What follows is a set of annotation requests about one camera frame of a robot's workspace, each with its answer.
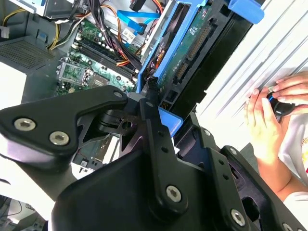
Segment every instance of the human hand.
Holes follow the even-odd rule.
[[[268,91],[268,88],[261,92],[255,89],[244,111],[256,158],[271,164],[278,159],[284,133],[266,98]]]
[[[308,113],[308,72],[278,80],[273,97],[282,103],[299,104],[292,114]]]

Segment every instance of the finger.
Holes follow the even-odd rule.
[[[254,89],[250,97],[249,104],[247,106],[248,125],[250,127],[254,127],[256,125],[254,109],[255,109],[256,101],[258,99],[258,95],[259,95],[259,90]]]
[[[284,81],[286,81],[288,79],[294,78],[295,76],[306,76],[306,75],[308,75],[308,71],[299,72],[299,73],[296,73],[294,75],[286,76],[284,78],[281,78],[281,79],[277,80],[276,83],[277,84],[282,83],[282,82],[284,82]]]
[[[254,110],[255,120],[256,120],[256,124],[260,125],[260,126],[265,125],[261,99],[266,98],[268,92],[269,92],[268,88],[263,88],[262,91],[260,92],[259,96],[258,96],[258,99],[256,101],[256,105],[255,105],[255,110]]]
[[[308,72],[303,72],[299,75],[289,77],[289,79],[283,79],[282,82],[279,82],[278,85],[273,87],[273,91],[277,92],[301,83],[308,83]]]
[[[279,96],[302,95],[302,94],[308,94],[308,82],[307,83],[301,83],[301,84],[286,88],[284,90],[280,90],[278,92],[275,92],[275,93],[273,93],[273,97],[278,98]]]
[[[308,113],[308,105],[299,105],[291,112],[291,115],[301,115],[305,113]]]
[[[308,104],[308,94],[280,96],[277,99],[282,103]]]
[[[276,120],[273,109],[270,105],[270,102],[267,98],[262,98],[262,106],[264,112],[264,121],[267,128],[271,128],[273,126],[277,126],[278,121]]]

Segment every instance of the ventilation grille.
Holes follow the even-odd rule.
[[[46,61],[53,58],[53,55],[42,50],[31,43],[21,40],[0,46],[0,56],[30,70],[39,68]]]

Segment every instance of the black knob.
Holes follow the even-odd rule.
[[[282,103],[273,97],[273,93],[267,95],[267,98],[271,104],[271,107],[276,116],[286,116],[295,109],[294,103]]]

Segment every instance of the circuit board chip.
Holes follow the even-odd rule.
[[[96,87],[106,86],[108,84],[109,80],[98,75],[97,73],[94,73],[89,86],[91,88],[96,88]]]

